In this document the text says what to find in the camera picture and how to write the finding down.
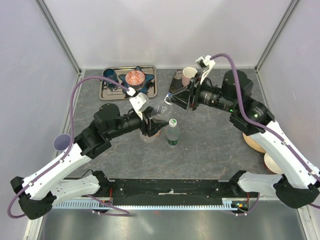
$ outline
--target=green bottle label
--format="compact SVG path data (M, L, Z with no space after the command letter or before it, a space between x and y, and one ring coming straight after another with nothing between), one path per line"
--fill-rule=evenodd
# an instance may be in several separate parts
M174 145L177 145L178 142L179 142L179 139L178 140L169 140L167 137L166 137L166 141L168 142L168 144L170 144L171 146L174 146Z

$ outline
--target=gray floor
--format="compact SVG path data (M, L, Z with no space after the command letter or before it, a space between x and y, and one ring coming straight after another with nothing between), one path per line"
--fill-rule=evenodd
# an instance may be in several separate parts
M38 240L307 240L298 212L259 202L248 216L221 211L132 210L132 216L98 216L89 210L51 210Z
M158 102L168 93L176 70L158 69ZM212 83L221 85L226 69L214 69ZM253 69L244 72L253 81L252 97L263 101ZM85 77L101 75L102 70L87 70ZM105 103L115 103L120 113L131 105L128 100L103 101L99 99L100 82L85 82L80 90L74 113L75 134L79 134L93 120L93 115ZM112 147L86 165L79 167L70 177L80 177L88 169L102 170L110 178L159 179L229 179L238 170L267 174L263 154L250 148L242 133L228 121L229 113L200 105L196 111L185 111L175 106L173 117L181 129L180 142L170 148L164 132L153 143L145 143L136 130L111 141Z

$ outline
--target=metal tray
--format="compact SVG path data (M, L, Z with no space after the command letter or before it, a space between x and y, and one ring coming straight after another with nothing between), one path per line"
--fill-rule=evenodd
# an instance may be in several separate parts
M154 75L154 79L150 81L151 87L148 88L147 96L148 98L153 98L158 94L158 80L157 80L157 69L155 66L148 65L148 66L140 66L142 71L145 74L152 74ZM113 69L117 76L121 74L127 74L130 71L135 70L136 66L122 66L122 67L108 67L105 69ZM101 100L118 100L118 99L125 99L126 94L122 92L122 88L117 87L115 91L111 91L107 88L107 84L101 81L100 84L100 91L99 91L99 98Z

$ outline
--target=dark blue cup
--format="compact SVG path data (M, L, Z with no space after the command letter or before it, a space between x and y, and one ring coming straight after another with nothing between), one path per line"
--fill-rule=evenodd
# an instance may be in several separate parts
M107 69L103 70L102 75L105 78L111 79L111 80L119 83L116 71L111 68L107 68ZM115 91L117 86L114 85L113 83L107 82L107 88L110 89L111 91Z

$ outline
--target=white mug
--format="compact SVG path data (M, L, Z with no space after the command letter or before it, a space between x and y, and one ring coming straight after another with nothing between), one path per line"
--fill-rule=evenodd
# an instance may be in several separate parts
M182 85L185 87L189 84L189 81L191 78L193 78L196 73L197 73L197 69L195 69L194 67L188 66L185 69L183 69L182 71Z

